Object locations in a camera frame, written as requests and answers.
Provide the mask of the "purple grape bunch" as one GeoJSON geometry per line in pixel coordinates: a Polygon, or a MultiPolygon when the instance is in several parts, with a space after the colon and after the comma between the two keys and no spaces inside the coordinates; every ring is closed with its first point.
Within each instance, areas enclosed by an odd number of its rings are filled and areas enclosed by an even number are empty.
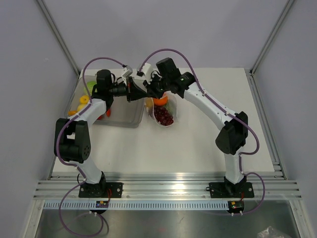
{"type": "Polygon", "coordinates": [[[172,114],[170,114],[165,107],[155,106],[154,117],[160,125],[169,126],[174,123],[172,114]]]}

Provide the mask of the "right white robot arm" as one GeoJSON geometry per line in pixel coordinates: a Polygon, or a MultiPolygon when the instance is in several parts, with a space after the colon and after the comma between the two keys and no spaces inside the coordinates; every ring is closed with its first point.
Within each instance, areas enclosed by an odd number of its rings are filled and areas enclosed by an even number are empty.
{"type": "Polygon", "coordinates": [[[248,116],[244,112],[235,113],[228,109],[199,83],[194,70],[181,73],[173,59],[165,58],[157,62],[158,76],[152,75],[153,68],[143,63],[138,74],[144,74],[147,92],[161,98],[170,91],[192,103],[210,118],[219,129],[215,139],[217,148],[224,154],[226,172],[220,187],[229,196],[237,196],[246,183],[246,177],[240,168],[240,155],[248,137],[248,116]]]}

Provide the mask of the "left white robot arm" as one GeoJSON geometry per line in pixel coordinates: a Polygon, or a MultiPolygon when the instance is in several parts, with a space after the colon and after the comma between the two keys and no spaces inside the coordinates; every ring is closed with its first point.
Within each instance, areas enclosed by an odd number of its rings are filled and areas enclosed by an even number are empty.
{"type": "Polygon", "coordinates": [[[90,127],[111,108],[115,97],[125,97],[131,102],[147,95],[134,82],[132,72],[131,68],[125,67],[120,77],[122,81],[117,82],[111,71],[99,70],[84,108],[67,119],[56,121],[54,154],[62,164],[75,167],[83,176],[84,180],[80,183],[82,197],[102,197],[108,191],[104,173],[91,158],[90,127]]]}

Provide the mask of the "clear zip top bag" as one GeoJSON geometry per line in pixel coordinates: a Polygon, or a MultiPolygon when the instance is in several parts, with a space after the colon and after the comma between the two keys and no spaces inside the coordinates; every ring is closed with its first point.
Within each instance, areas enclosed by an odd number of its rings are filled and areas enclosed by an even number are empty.
{"type": "Polygon", "coordinates": [[[160,99],[147,97],[145,109],[159,126],[170,127],[177,121],[177,103],[174,96],[165,92],[160,99]]]}

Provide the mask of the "green netted melon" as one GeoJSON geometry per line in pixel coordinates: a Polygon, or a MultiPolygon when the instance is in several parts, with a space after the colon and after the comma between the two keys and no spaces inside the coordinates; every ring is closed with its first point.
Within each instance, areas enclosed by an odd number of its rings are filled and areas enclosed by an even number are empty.
{"type": "Polygon", "coordinates": [[[171,99],[167,100],[167,103],[164,106],[166,108],[166,110],[170,113],[173,114],[174,113],[174,105],[173,105],[173,101],[171,99]]]}

